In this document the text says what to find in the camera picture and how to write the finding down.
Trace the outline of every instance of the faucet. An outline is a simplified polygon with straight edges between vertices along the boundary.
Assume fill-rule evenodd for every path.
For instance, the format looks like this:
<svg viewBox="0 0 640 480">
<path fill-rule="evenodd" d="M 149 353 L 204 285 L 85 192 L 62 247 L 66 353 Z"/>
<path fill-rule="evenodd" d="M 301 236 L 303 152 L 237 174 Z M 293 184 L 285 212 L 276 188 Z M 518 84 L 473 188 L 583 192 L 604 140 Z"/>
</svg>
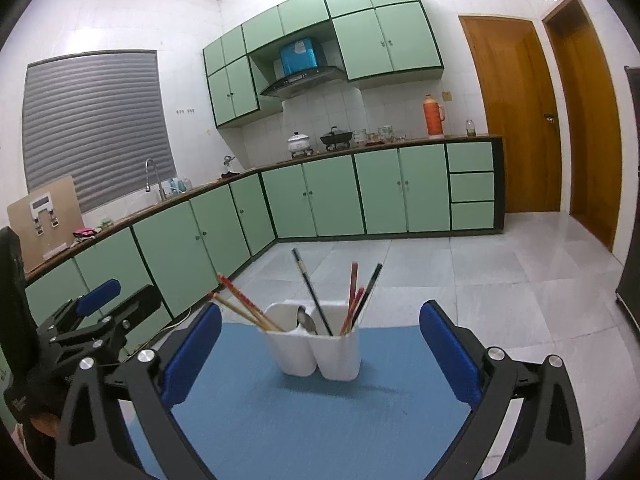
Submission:
<svg viewBox="0 0 640 480">
<path fill-rule="evenodd" d="M 145 160 L 145 174 L 146 174 L 146 186 L 145 191 L 148 193 L 151 191 L 151 186 L 149 185 L 149 163 L 154 165 L 154 169 L 156 170 L 156 179 L 158 180 L 158 189 L 160 191 L 160 201 L 164 202 L 166 200 L 166 195 L 164 194 L 164 189 L 162 189 L 162 182 L 160 181 L 160 174 L 158 173 L 158 165 L 152 158 L 148 158 Z"/>
</svg>

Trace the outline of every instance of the blue box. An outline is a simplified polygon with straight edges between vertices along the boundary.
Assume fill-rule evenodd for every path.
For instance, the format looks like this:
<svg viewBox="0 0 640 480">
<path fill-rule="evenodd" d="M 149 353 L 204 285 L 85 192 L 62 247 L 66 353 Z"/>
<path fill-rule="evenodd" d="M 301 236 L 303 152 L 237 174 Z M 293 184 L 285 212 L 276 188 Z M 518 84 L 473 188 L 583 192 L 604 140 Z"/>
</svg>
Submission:
<svg viewBox="0 0 640 480">
<path fill-rule="evenodd" d="M 326 65 L 322 47 L 311 38 L 303 38 L 283 46 L 280 49 L 280 60 L 284 75 Z"/>
</svg>

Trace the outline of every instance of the blue gripper pad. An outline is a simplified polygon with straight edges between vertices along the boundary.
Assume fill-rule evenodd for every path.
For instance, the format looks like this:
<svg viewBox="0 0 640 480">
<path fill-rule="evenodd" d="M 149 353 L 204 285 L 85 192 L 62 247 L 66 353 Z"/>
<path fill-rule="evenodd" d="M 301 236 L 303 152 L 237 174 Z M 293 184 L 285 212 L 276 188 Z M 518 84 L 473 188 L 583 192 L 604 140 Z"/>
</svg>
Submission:
<svg viewBox="0 0 640 480">
<path fill-rule="evenodd" d="M 76 314 L 90 316 L 120 294 L 120 282 L 111 278 L 78 300 Z"/>
<path fill-rule="evenodd" d="M 194 321 L 196 326 L 185 329 L 190 330 L 189 335 L 164 368 L 160 399 L 168 410 L 187 398 L 220 335 L 222 314 L 219 307 L 209 303 L 203 309 L 206 312 L 198 315 L 198 319 Z"/>
<path fill-rule="evenodd" d="M 451 326 L 429 302 L 420 309 L 420 331 L 456 398 L 476 408 L 482 399 L 478 368 Z"/>
</svg>

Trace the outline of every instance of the tiled floor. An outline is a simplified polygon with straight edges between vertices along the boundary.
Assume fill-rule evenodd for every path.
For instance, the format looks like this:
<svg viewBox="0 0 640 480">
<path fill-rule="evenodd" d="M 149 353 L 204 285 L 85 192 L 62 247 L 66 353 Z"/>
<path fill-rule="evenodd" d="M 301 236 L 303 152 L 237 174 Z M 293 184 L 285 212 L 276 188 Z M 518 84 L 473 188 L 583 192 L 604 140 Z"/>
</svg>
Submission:
<svg viewBox="0 0 640 480">
<path fill-rule="evenodd" d="M 258 305 L 308 298 L 290 248 L 298 247 L 318 296 L 345 298 L 353 260 L 360 275 L 384 264 L 363 326 L 418 323 L 435 298 L 454 322 L 517 359 L 566 362 L 580 408 L 587 478 L 608 467 L 640 417 L 640 347 L 614 302 L 622 265 L 563 213 L 507 215 L 483 237 L 277 244 L 234 281 Z M 227 321 L 238 321 L 228 310 Z M 495 469 L 517 411 L 483 467 Z"/>
</svg>

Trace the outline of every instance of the white wall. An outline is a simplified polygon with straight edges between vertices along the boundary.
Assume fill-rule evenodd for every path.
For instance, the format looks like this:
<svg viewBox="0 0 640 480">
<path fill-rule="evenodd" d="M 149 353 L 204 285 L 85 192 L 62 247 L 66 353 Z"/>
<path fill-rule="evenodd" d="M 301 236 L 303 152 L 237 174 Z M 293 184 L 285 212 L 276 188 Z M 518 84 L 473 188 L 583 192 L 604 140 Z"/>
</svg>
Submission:
<svg viewBox="0 0 640 480">
<path fill-rule="evenodd" d="M 8 223 L 6 206 L 27 192 L 20 124 L 26 67 L 53 56 L 157 50 L 162 104 L 178 175 L 196 186 L 219 177 L 224 171 L 222 159 L 232 150 L 214 125 L 202 49 L 221 33 L 216 0 L 33 0 L 0 51 L 0 226 Z M 195 113 L 187 113 L 188 108 Z M 185 113 L 177 114 L 180 109 Z M 237 137 L 237 133 L 223 135 Z M 236 155 L 246 160 L 242 143 L 234 147 Z M 88 225 L 104 216 L 115 220 L 156 199 L 156 193 L 139 191 L 85 214 L 84 219 Z"/>
<path fill-rule="evenodd" d="M 226 32 L 259 12 L 284 0 L 221 0 L 223 30 Z M 464 134 L 465 121 L 472 119 L 479 133 L 487 131 L 486 116 L 474 62 L 460 25 L 459 15 L 489 14 L 533 20 L 545 51 L 558 101 L 562 150 L 561 209 L 568 211 L 571 193 L 571 152 L 566 104 L 558 66 L 542 24 L 556 2 L 561 0 L 422 0 L 440 47 L 445 66 L 441 81 L 387 86 L 359 92 L 346 85 L 325 85 L 305 96 L 284 103 L 284 112 L 242 129 L 252 166 L 287 157 L 286 139 L 297 130 L 318 139 L 327 127 L 368 128 L 392 124 L 409 137 L 424 136 L 420 102 L 427 92 L 445 105 L 445 134 Z M 622 23 L 606 0 L 582 0 L 602 42 L 613 78 L 622 127 L 623 182 L 614 255 L 622 262 L 633 228 L 638 190 L 638 139 L 633 104 L 624 65 L 637 66 L 640 55 Z M 452 102 L 443 102 L 441 92 L 451 91 Z"/>
</svg>

